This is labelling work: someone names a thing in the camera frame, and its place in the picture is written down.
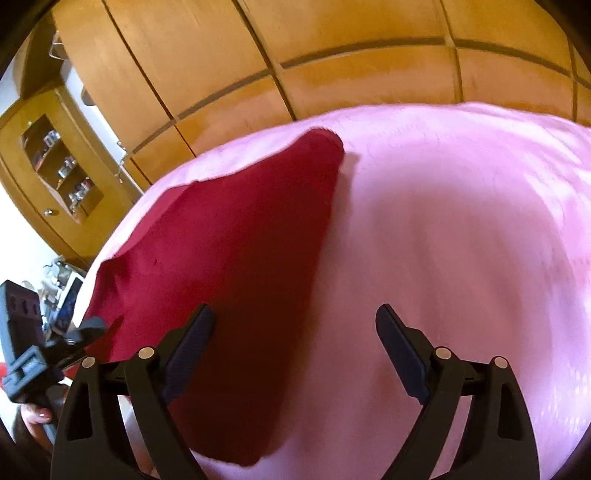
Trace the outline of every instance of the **pink fabric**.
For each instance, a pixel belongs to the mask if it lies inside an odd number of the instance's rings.
[[[307,363],[293,373],[269,452],[247,468],[199,457],[207,473],[380,478],[419,412],[375,333],[375,310],[388,302],[462,358],[508,358],[550,478],[591,421],[591,130],[567,120],[477,103],[364,106],[230,142],[134,206],[92,266],[76,319],[100,263],[162,192],[236,172],[314,126],[336,132],[346,156],[308,312]],[[462,428],[454,424],[436,473]]]

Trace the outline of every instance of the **metal rivet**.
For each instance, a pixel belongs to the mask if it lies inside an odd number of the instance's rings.
[[[449,348],[441,346],[435,350],[435,355],[437,355],[442,360],[449,360],[452,357],[452,351]]]
[[[498,356],[495,358],[495,365],[499,368],[507,368],[509,366],[509,362],[503,357]]]
[[[140,357],[142,360],[146,360],[147,358],[151,358],[153,354],[154,349],[150,346],[145,346],[139,351],[138,357]]]
[[[95,364],[95,357],[87,356],[84,360],[82,360],[82,366],[84,368],[90,368]]]

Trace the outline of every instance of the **red cloth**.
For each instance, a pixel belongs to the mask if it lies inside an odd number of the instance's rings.
[[[4,362],[0,362],[0,388],[3,387],[2,385],[2,379],[4,377],[6,377],[6,374],[8,373],[8,370],[6,368],[6,364]]]
[[[314,129],[236,174],[170,189],[99,269],[86,317],[109,326],[89,349],[100,361],[213,307],[214,335],[170,406],[199,453],[252,465],[272,449],[343,155],[336,134]]]

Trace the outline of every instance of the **wooden panel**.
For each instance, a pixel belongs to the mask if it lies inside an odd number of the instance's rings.
[[[199,109],[178,123],[195,155],[235,138],[291,122],[270,77],[246,85]]]
[[[439,0],[243,0],[277,61],[343,45],[444,36]]]
[[[574,51],[574,61],[575,61],[575,68],[577,69],[577,75],[581,77],[583,80],[587,80],[591,83],[591,73],[589,73],[589,69],[585,65],[585,62],[581,58],[581,55],[578,51]]]
[[[23,99],[29,98],[49,81],[60,76],[61,60],[48,55],[56,28],[46,15],[18,49],[12,78]]]
[[[147,179],[154,183],[193,157],[183,137],[171,127],[134,154],[134,161]]]
[[[231,0],[106,3],[173,115],[267,68]]]
[[[282,81],[301,119],[356,105],[453,103],[453,68],[443,46],[391,47],[306,63]]]
[[[18,142],[18,138],[27,130],[28,123],[36,121],[43,114],[47,115],[55,129],[60,132],[63,142],[104,195],[81,225],[58,205],[33,171]],[[15,182],[38,215],[42,215],[46,209],[54,210],[56,215],[45,217],[47,223],[80,257],[86,260],[96,256],[132,205],[125,194],[121,193],[120,185],[101,159],[82,138],[71,117],[62,107],[56,91],[33,97],[8,121],[0,131],[0,154]]]
[[[88,144],[88,147],[92,149],[92,151],[97,157],[102,159],[102,163],[107,167],[111,175],[113,175],[117,179],[117,182],[119,182],[119,185],[122,187],[122,189],[115,188],[113,190],[114,194],[125,195],[121,199],[122,202],[125,202],[126,200],[130,200],[132,203],[137,202],[138,199],[141,197],[141,193],[129,181],[129,178],[127,178],[125,174],[121,174],[120,178],[122,181],[119,181],[119,179],[116,176],[119,172],[119,167],[117,163],[113,160],[113,157],[111,157],[111,154],[105,148],[103,142],[101,142],[99,138],[96,136],[94,130],[89,125],[84,115],[82,115],[82,112],[80,112],[79,108],[76,106],[76,103],[74,102],[74,99],[72,98],[70,93],[63,87],[58,88],[56,91],[58,93],[61,104],[64,106],[64,109],[66,110],[66,113],[74,122],[76,129],[80,132],[82,138]]]
[[[152,185],[141,173],[140,169],[137,167],[132,157],[128,157],[125,159],[124,167],[125,170],[127,170],[127,173],[129,173],[129,175],[131,176],[131,178],[134,179],[134,182],[136,182],[139,185],[139,188],[141,188],[144,191],[144,193],[147,192]]]
[[[27,196],[19,188],[15,182],[12,174],[7,169],[4,159],[0,156],[0,183],[8,193],[8,196],[21,212],[23,217],[27,220],[29,225],[33,227],[41,238],[49,245],[49,247],[58,255],[63,255],[69,263],[80,267],[88,268],[87,264],[82,260],[76,252],[68,245],[62,237],[60,237],[53,228],[46,222],[45,217],[39,214],[39,211],[31,204]]]
[[[573,82],[541,65],[496,53],[458,49],[467,102],[571,118]]]
[[[85,88],[128,151],[168,122],[100,0],[61,0],[53,17]]]
[[[18,98],[8,109],[0,115],[0,128],[4,125],[22,108],[25,101],[22,98]]]
[[[455,38],[515,48],[571,69],[566,34],[534,0],[443,0]]]
[[[591,127],[591,90],[582,85],[577,88],[577,122]]]

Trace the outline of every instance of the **clamp jaw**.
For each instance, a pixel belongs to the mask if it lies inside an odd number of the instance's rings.
[[[117,395],[128,395],[139,429],[163,480],[207,480],[166,405],[184,390],[207,345],[215,318],[201,305],[182,329],[130,360],[82,362],[66,400],[51,463],[53,480],[140,480]],[[376,315],[378,336],[408,395],[423,405],[407,441],[382,480],[429,480],[447,439],[459,399],[472,395],[470,415],[450,472],[441,480],[539,480],[530,418],[503,357],[490,364],[460,360],[433,348],[404,326],[390,305]]]
[[[489,364],[434,348],[406,327],[388,304],[376,314],[378,336],[402,384],[423,409],[382,480],[429,480],[452,426],[460,397],[470,413],[452,468],[439,480],[539,480],[538,453],[525,400],[501,356]]]

